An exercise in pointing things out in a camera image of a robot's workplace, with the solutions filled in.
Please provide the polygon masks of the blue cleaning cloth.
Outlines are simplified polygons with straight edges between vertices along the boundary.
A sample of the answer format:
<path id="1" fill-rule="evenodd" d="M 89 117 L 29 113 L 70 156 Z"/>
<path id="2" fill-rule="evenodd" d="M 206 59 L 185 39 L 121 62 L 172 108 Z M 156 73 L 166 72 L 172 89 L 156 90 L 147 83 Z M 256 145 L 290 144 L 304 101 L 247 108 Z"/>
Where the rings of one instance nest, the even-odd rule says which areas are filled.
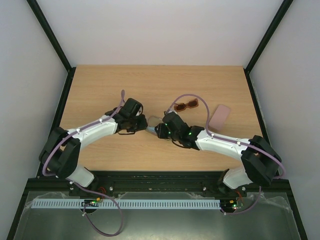
<path id="1" fill-rule="evenodd" d="M 156 130 L 153 126 L 148 126 L 146 129 L 149 133 L 156 135 Z"/>

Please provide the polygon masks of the brown rectangular sunglasses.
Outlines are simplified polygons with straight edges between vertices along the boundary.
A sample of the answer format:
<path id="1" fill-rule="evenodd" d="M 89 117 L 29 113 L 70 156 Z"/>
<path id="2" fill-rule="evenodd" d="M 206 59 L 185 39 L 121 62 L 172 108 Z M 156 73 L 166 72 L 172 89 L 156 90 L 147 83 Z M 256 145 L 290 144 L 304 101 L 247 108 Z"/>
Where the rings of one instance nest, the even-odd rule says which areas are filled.
<path id="1" fill-rule="evenodd" d="M 197 98 L 195 98 L 195 99 L 193 99 L 193 100 L 190 100 L 189 102 L 187 102 L 187 103 L 176 103 L 175 105 L 174 105 L 174 110 L 176 111 L 176 112 L 182 112 L 182 111 L 184 111 L 184 110 L 186 110 L 186 109 L 193 109 L 193 108 L 196 108 L 196 107 L 198 107 L 199 106 L 199 102 L 198 102 L 198 99 Z"/>

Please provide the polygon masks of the pink glasses case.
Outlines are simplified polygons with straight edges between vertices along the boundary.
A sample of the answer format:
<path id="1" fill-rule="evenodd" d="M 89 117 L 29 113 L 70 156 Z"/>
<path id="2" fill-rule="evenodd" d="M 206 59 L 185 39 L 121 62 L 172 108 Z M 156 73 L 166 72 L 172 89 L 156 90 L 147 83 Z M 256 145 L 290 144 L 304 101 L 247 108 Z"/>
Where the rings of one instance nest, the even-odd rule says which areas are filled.
<path id="1" fill-rule="evenodd" d="M 219 104 L 208 123 L 208 127 L 215 131 L 222 130 L 230 112 L 231 109 L 228 106 Z"/>

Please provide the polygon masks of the brown plaid glasses case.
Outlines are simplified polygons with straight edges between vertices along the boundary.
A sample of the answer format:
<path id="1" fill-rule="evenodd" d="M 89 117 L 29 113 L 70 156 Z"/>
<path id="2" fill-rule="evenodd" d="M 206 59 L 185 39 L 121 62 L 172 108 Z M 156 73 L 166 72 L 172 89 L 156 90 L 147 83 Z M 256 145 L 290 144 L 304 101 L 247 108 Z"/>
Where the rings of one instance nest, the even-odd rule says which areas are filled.
<path id="1" fill-rule="evenodd" d="M 162 118 L 158 116 L 150 116 L 147 120 L 147 124 L 149 127 L 156 127 L 158 124 L 162 123 Z"/>

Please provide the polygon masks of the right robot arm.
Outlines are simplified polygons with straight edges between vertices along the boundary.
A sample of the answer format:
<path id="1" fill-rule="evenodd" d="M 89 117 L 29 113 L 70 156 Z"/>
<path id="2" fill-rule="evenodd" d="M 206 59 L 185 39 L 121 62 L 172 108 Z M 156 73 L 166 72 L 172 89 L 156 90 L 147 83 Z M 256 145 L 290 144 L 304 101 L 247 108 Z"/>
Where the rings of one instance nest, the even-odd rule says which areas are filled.
<path id="1" fill-rule="evenodd" d="M 249 184 L 269 187 L 282 166 L 280 156 L 263 137 L 234 138 L 202 126 L 189 126 L 175 112 L 166 114 L 160 123 L 149 130 L 159 139 L 170 140 L 182 148 L 215 152 L 241 162 L 241 166 L 228 168 L 221 175 L 217 186 L 224 196 Z"/>

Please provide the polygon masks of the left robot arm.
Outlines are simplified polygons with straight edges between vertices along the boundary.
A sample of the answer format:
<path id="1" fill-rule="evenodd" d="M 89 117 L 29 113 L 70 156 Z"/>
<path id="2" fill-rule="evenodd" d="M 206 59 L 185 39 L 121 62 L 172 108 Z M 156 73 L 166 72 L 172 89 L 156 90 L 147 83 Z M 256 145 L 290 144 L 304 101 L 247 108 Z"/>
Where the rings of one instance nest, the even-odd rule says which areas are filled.
<path id="1" fill-rule="evenodd" d="M 96 177 L 79 164 L 81 150 L 101 138 L 120 135 L 121 131 L 126 131 L 126 135 L 133 135 L 145 130 L 148 124 L 143 109 L 140 102 L 128 98 L 118 107 L 86 125 L 68 130 L 55 128 L 39 155 L 39 161 L 43 164 L 42 175 L 66 179 L 87 188 Z"/>

